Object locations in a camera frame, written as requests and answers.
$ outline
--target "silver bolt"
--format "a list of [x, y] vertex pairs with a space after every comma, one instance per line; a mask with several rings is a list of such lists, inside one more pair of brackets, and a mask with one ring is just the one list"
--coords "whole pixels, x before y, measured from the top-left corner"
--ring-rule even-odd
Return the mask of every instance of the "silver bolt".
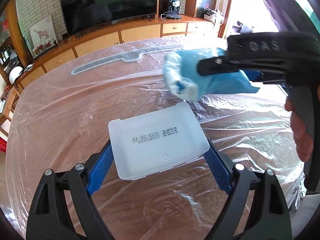
[[80, 171], [84, 168], [84, 165], [82, 163], [78, 163], [76, 166], [75, 166], [76, 170], [77, 171]]
[[243, 164], [237, 163], [237, 164], [236, 164], [236, 169], [237, 169], [238, 171], [243, 171], [243, 170], [244, 170]]
[[271, 169], [267, 169], [267, 173], [268, 173], [268, 175], [270, 175], [270, 176], [273, 176], [273, 175], [275, 174], [274, 171], [271, 170]]
[[45, 172], [44, 172], [44, 174], [45, 174], [46, 176], [49, 176], [51, 173], [52, 173], [52, 170], [51, 170], [51, 169], [47, 169], [47, 170], [45, 170]]
[[214, 60], [214, 62], [217, 63], [217, 64], [222, 64], [222, 59], [221, 58], [216, 58]]

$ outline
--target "container lid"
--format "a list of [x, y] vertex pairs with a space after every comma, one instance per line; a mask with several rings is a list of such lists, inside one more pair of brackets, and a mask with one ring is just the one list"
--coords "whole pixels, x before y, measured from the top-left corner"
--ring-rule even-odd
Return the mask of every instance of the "container lid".
[[186, 102], [108, 125], [121, 179], [169, 170], [207, 152], [209, 142]]

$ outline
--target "television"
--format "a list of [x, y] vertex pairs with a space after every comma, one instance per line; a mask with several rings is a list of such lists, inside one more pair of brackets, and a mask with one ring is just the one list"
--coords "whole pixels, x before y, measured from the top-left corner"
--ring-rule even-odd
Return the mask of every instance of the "television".
[[131, 17], [156, 14], [157, 0], [60, 0], [68, 35]]

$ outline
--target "blue gripper pad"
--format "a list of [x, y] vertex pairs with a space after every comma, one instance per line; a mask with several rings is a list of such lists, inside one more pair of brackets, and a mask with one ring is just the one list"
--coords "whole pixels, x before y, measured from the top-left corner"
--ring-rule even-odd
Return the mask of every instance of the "blue gripper pad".
[[216, 179], [219, 189], [230, 195], [232, 191], [231, 174], [218, 153], [210, 145], [209, 151], [207, 151], [203, 157], [206, 160], [212, 175]]
[[89, 195], [92, 195], [95, 191], [100, 189], [112, 163], [113, 153], [110, 143], [102, 149], [102, 154], [88, 174], [88, 185], [86, 190]]

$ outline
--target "black coffee machine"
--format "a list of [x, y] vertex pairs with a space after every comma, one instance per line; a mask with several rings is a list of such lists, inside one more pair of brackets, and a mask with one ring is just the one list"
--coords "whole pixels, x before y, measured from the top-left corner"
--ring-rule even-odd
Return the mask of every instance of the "black coffee machine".
[[181, 19], [179, 0], [159, 0], [159, 15], [165, 19]]

